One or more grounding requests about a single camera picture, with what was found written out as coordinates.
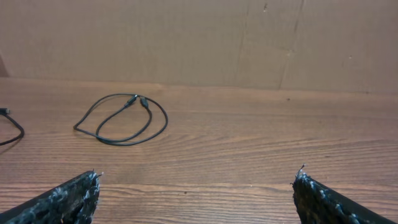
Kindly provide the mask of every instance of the cable connector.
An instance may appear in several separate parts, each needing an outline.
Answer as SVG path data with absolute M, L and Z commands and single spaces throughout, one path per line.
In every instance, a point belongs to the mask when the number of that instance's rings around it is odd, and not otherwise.
M 135 100 L 137 99 L 137 95 L 135 95 L 135 96 L 132 96 L 129 100 L 127 100 L 127 103 L 124 105 L 124 107 L 128 107 L 128 106 L 131 106 L 134 102 L 135 102 Z
M 0 108 L 0 114 L 10 114 L 10 109 L 8 109 L 8 108 Z
M 145 97 L 140 97 L 139 98 L 139 101 L 141 102 L 141 105 L 143 106 L 143 107 L 145 107 L 145 108 L 148 108 L 149 107 L 149 105 L 148 105 L 148 101 L 147 101 L 147 99 L 145 98 Z

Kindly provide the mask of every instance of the brown cardboard wall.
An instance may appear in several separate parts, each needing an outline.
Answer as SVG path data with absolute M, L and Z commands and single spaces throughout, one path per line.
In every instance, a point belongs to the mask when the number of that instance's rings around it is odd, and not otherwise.
M 0 1 L 10 77 L 398 93 L 395 0 Z

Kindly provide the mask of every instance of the black cable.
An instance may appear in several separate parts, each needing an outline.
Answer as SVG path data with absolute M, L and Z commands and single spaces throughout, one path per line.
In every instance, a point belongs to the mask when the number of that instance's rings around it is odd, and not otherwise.
M 126 104 L 124 104 L 124 106 L 123 106 L 122 108 L 118 109 L 115 113 L 111 114 L 111 115 L 108 116 L 103 122 L 101 122 L 101 124 L 99 124 L 97 130 L 95 131 L 95 134 L 94 134 L 94 133 L 91 133 L 91 132 L 89 132 L 89 131 L 85 131 L 85 130 L 82 130 L 82 129 L 78 128 L 78 126 L 79 126 L 79 125 L 88 117 L 88 115 L 95 109 L 95 107 L 96 107 L 96 105 L 98 105 L 98 103 L 100 103 L 101 101 L 105 100 L 106 98 L 109 98 L 109 97 L 112 97 L 112 96 L 131 96 L 131 98 L 127 101 Z M 135 102 L 135 100 L 136 100 L 137 98 L 140 99 L 141 105 L 147 110 L 148 115 L 149 115 L 148 122 L 145 124 L 145 126 L 144 126 L 143 128 L 141 128 L 141 130 L 139 130 L 136 134 L 133 134 L 132 136 L 127 137 L 127 138 L 124 138 L 124 139 L 108 139 L 108 138 L 104 138 L 104 137 L 99 136 L 100 129 L 102 128 L 102 126 L 103 126 L 106 122 L 108 122 L 111 118 L 113 118 L 114 116 L 116 116 L 117 114 L 119 114 L 120 112 L 122 112 L 124 109 L 128 108 L 129 106 L 131 106 L 131 105 Z M 153 134 L 152 136 L 149 136 L 148 138 L 141 139 L 141 140 L 134 141 L 134 142 L 129 142 L 129 143 L 118 143 L 118 142 L 125 142 L 125 141 L 128 141 L 128 140 L 132 140 L 132 139 L 134 139 L 135 137 L 137 137 L 138 135 L 140 135 L 141 133 L 143 133 L 143 132 L 148 128 L 148 126 L 150 125 L 150 122 L 152 121 L 152 111 L 149 109 L 149 105 L 148 105 L 148 101 L 147 101 L 147 100 L 153 102 L 153 103 L 154 103 L 156 106 L 158 106 L 158 107 L 160 108 L 160 110 L 162 111 L 162 113 L 163 113 L 163 115 L 164 115 L 164 118 L 165 118 L 165 124 L 164 124 L 163 128 L 160 129 L 160 130 L 159 130 L 158 132 L 156 132 L 155 134 Z M 104 97 L 102 97 L 101 99 L 99 99 L 97 102 L 95 102 L 95 103 L 93 104 L 93 106 L 91 106 L 91 108 L 88 109 L 88 111 L 87 111 L 86 114 L 83 116 L 83 118 L 82 118 L 79 122 L 77 122 L 77 124 L 75 124 L 73 128 L 74 128 L 74 130 L 76 130 L 76 131 L 80 131 L 80 132 L 83 132 L 83 133 L 85 133 L 85 134 L 89 134 L 89 135 L 91 135 L 91 136 L 94 136 L 94 137 L 96 137 L 100 142 L 105 143 L 105 144 L 109 144 L 109 145 L 112 145 L 112 146 L 133 146 L 133 145 L 136 145 L 136 144 L 139 144 L 139 143 L 148 141 L 148 140 L 153 139 L 154 137 L 158 136 L 161 132 L 164 131 L 164 129 L 166 129 L 168 123 L 169 123 L 169 117 L 167 116 L 166 111 L 165 111 L 165 110 L 163 109 L 163 107 L 160 106 L 156 101 L 154 101 L 154 100 L 152 100 L 152 99 L 150 99 L 150 98 L 147 98 L 147 97 L 144 97 L 144 96 L 141 96 L 141 95 L 137 95 L 137 94 L 132 94 L 132 93 L 115 93 L 115 94 L 110 94 L 110 95 L 108 95 L 108 96 L 104 96 Z
M 17 121 L 15 121 L 15 120 L 12 119 L 10 116 L 8 116 L 9 113 L 10 113 L 10 110 L 9 110 L 9 109 L 7 109 L 7 108 L 0 108 L 0 115 L 5 116 L 9 121 L 11 121 L 11 123 L 14 124 L 15 127 L 17 127 L 21 133 L 19 133 L 19 135 L 18 135 L 17 137 L 14 137 L 14 138 L 12 138 L 12 139 L 10 139 L 10 140 L 7 140 L 7 141 L 5 141 L 5 142 L 0 142 L 0 146 L 3 146 L 3 145 L 5 145 L 5 144 L 12 143 L 12 142 L 14 142 L 14 141 L 16 141 L 16 140 L 18 140 L 18 139 L 23 138 L 24 135 L 25 135 L 24 128 L 22 128 L 22 126 L 19 125 L 19 124 L 17 123 Z

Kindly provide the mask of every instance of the wooden tabletop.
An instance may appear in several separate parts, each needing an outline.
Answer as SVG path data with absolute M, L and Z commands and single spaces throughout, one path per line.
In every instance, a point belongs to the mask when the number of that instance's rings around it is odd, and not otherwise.
M 124 92 L 166 109 L 160 136 L 115 147 L 73 130 L 96 100 Z M 127 100 L 101 104 L 81 127 L 94 131 Z M 26 133 L 0 147 L 0 212 L 94 169 L 104 172 L 94 223 L 300 223 L 290 183 L 306 163 L 398 222 L 397 95 L 0 78 L 0 107 Z M 143 137 L 164 123 L 150 107 Z M 129 136 L 146 121 L 138 103 L 101 134 Z M 0 118 L 0 141 L 17 133 Z

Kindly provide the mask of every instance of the cable plug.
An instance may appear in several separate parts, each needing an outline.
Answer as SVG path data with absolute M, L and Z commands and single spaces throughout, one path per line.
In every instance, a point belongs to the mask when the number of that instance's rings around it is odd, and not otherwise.
M 140 98 L 139 98 L 139 101 L 141 102 L 141 105 L 142 105 L 143 107 L 145 107 L 145 108 L 148 108 L 148 107 L 149 107 L 148 101 L 147 101 L 147 99 L 146 99 L 145 97 L 140 97 Z
M 10 114 L 10 109 L 8 109 L 8 108 L 0 108 L 0 114 Z
M 137 99 L 137 95 L 135 95 L 135 96 L 132 96 L 129 100 L 127 100 L 127 103 L 124 105 L 124 107 L 128 107 L 128 106 L 131 106 L 134 102 L 135 102 L 135 100 Z

